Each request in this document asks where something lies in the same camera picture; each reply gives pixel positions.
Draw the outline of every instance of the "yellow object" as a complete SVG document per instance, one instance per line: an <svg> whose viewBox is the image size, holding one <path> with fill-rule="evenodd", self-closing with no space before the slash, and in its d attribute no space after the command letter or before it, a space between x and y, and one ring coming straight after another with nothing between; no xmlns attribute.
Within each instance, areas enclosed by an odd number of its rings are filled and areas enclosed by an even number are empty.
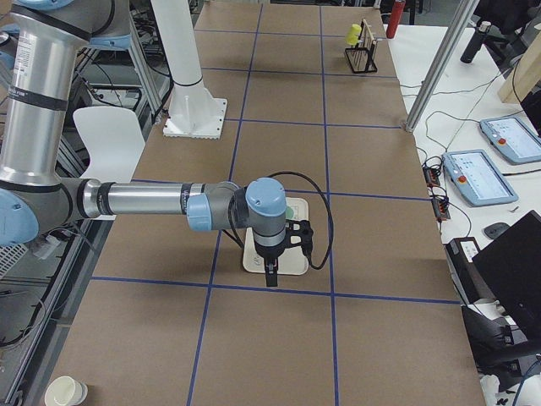
<svg viewBox="0 0 541 406"><path fill-rule="evenodd" d="M361 26L359 24L352 24L352 28L349 29L349 32L346 35L346 43L354 47L357 45L358 36L361 35Z"/></svg>

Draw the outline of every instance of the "black mouse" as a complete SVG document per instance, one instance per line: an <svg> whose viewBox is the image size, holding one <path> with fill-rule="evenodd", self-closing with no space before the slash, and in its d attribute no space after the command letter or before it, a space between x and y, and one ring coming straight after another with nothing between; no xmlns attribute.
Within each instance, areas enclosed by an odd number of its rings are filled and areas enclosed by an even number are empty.
<svg viewBox="0 0 541 406"><path fill-rule="evenodd" d="M497 239L501 234L509 228L509 224L505 222L495 222L483 228L483 233L490 239Z"/></svg>

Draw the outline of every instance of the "red bottle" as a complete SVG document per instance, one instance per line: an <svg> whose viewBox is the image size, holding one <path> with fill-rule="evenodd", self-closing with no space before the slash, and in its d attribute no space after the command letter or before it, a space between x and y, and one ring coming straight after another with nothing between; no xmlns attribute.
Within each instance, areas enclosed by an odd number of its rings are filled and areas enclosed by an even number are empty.
<svg viewBox="0 0 541 406"><path fill-rule="evenodd" d="M387 38L394 38L396 34L396 28L400 23L400 18L402 17L402 12L404 11L404 6L406 5L406 0L395 0L395 3L392 6L391 11L391 20L387 25Z"/></svg>

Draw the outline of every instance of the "white robotic arm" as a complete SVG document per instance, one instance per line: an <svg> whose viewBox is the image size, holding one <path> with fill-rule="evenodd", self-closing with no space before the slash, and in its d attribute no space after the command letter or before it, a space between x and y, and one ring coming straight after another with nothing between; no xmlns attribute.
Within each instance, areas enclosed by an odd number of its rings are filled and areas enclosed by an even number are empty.
<svg viewBox="0 0 541 406"><path fill-rule="evenodd" d="M179 3L188 9L187 2ZM128 12L128 0L18 0L13 5L20 34L0 155L0 245L28 242L101 214L178 213L196 231L252 227L267 286L276 286L283 251L300 245L309 256L312 250L309 223L286 220L285 191L276 180L261 178L248 188L230 182L102 184L55 173L77 52L89 44L128 47ZM191 20L188 24L192 30ZM197 69L200 74L199 59L196 65L192 75ZM178 81L175 85L186 86ZM301 243L292 244L292 236Z"/></svg>

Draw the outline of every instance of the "white table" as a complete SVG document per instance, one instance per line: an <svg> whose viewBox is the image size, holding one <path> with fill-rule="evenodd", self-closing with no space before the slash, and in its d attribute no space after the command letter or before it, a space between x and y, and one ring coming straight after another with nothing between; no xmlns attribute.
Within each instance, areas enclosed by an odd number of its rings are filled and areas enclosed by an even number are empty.
<svg viewBox="0 0 541 406"><path fill-rule="evenodd" d="M445 27L409 26L401 25L396 37L389 40L391 54L396 66L396 72L401 85L420 85L424 79L434 55L445 34ZM490 82L500 73L488 51L483 47L472 63L460 62L460 56L473 33L472 28L466 29L464 35L456 46L445 72L441 76L438 91L470 90L478 85ZM484 118L497 118L507 114L521 111L517 104L504 104L497 95L498 89L504 83L503 76L498 77L488 88L478 105L473 109L469 118L481 120ZM457 118L465 118L473 106L479 101L487 86L475 91L451 95L435 95L430 99L424 114L414 131L417 145L429 153L429 156L440 156L444 150L441 146L426 138L426 118L434 111L441 110ZM402 87L402 94L412 95L417 89ZM404 102L409 111L415 97L405 96ZM518 114L522 120L532 127L526 115ZM513 166L509 164L491 145L481 133L477 123L457 121L443 114L436 113L428 121L429 135L443 145L448 145L457 130L456 138L449 151L464 151L484 149L502 173L523 172L541 167L541 162ZM419 152L421 162L424 154ZM541 184L541 173L532 173L507 180L517 192L519 200L497 206L471 207L458 193L454 185L446 180L446 189L450 202L461 207L472 220L471 236L478 241L480 248L485 247L491 240L483 234L483 228L495 222L515 223L528 211L541 212L541 199L538 197L538 188ZM441 239L448 243L453 238L464 237L468 230L468 221L456 208L450 208L451 220L443 222Z"/></svg>

